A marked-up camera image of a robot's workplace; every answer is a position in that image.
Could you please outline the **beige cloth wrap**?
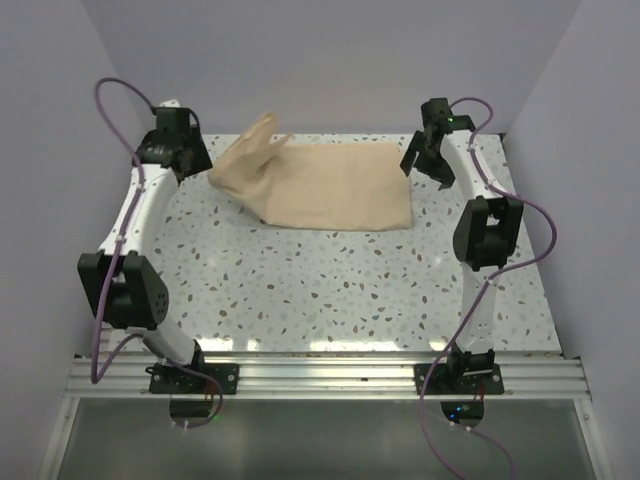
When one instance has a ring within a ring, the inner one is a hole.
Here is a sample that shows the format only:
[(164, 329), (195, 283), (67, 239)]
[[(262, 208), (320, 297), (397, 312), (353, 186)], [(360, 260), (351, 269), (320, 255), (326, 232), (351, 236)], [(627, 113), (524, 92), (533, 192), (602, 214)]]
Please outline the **beige cloth wrap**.
[(276, 116), (261, 116), (214, 161), (209, 183), (271, 226), (411, 227), (411, 186), (397, 144), (297, 144), (276, 132)]

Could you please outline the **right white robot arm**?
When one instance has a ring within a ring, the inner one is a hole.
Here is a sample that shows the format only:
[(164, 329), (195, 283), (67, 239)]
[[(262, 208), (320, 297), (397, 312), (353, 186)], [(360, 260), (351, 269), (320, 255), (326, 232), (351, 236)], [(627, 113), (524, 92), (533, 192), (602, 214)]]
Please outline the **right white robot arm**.
[(438, 182), (458, 186), (464, 209), (452, 246), (463, 267), (463, 314), (448, 348), (445, 379), (451, 389), (468, 392), (493, 369), (492, 324), (497, 272), (514, 254), (524, 205), (505, 194), (491, 172), (468, 115), (456, 115), (445, 98), (420, 107), (422, 128), (416, 131), (400, 163)]

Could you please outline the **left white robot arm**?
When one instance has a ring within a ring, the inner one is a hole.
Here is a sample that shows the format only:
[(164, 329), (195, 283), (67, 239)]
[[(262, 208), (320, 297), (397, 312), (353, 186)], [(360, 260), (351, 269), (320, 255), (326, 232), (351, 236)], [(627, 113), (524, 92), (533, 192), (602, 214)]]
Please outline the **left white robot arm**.
[(150, 256), (180, 184), (212, 162), (192, 109), (170, 100), (153, 113), (155, 127), (136, 150), (117, 219), (96, 252), (80, 255), (77, 269), (97, 324), (139, 337), (156, 357), (176, 364), (173, 381), (193, 393), (207, 383), (208, 369), (195, 360), (195, 341), (170, 319), (169, 290)]

